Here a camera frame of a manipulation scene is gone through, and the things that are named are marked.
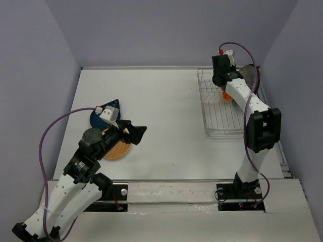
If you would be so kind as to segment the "grey deer plate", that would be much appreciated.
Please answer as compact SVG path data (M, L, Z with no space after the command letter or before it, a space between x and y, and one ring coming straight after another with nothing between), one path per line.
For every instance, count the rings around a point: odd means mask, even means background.
M254 64L241 67L239 73L243 76L247 86L252 89L255 77Z

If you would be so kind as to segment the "orange glossy plate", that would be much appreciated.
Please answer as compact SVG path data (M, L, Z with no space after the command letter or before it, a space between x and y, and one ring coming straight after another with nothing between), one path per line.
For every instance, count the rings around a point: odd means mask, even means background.
M224 90L222 90L222 100L223 102L231 102L233 100L233 98L226 93Z

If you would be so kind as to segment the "large teal floral plate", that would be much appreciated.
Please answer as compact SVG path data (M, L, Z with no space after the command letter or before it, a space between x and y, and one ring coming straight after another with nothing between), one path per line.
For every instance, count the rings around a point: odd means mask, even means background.
M258 95L258 90L259 90L259 87L260 87L260 78L261 78L261 75L260 75L260 66L256 66L256 69L257 69L257 85L256 85L256 88L255 88L255 94Z

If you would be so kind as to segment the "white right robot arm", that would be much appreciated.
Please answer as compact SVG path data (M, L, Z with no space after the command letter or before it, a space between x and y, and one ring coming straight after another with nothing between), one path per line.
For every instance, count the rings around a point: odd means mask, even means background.
M227 93L243 111L246 154L232 184L233 194L243 198L257 186L258 174L268 151L280 139L282 114L270 108L247 85L236 69L233 52L212 57L212 82Z

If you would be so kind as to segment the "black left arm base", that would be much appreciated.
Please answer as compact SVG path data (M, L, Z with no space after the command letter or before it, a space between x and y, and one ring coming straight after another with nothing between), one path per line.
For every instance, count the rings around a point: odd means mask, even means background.
M89 205L85 212L127 212L128 184L114 183L112 190L102 193L102 197Z

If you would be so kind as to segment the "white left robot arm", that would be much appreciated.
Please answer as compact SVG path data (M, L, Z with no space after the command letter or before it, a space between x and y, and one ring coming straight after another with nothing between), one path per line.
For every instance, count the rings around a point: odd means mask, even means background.
M57 241L67 227L92 203L108 198L113 182L99 173L99 161L119 142L138 145L146 126L133 126L129 120L118 120L106 132L87 129L78 149L63 169L56 186L45 189L45 200L25 222L12 229L22 241Z

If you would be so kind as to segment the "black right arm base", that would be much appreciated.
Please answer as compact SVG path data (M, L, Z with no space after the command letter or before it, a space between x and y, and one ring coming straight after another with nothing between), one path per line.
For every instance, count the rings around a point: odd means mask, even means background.
M217 184L214 198L218 202L218 210L225 211L265 211L262 192L258 183L254 189L247 192L234 190L233 183Z

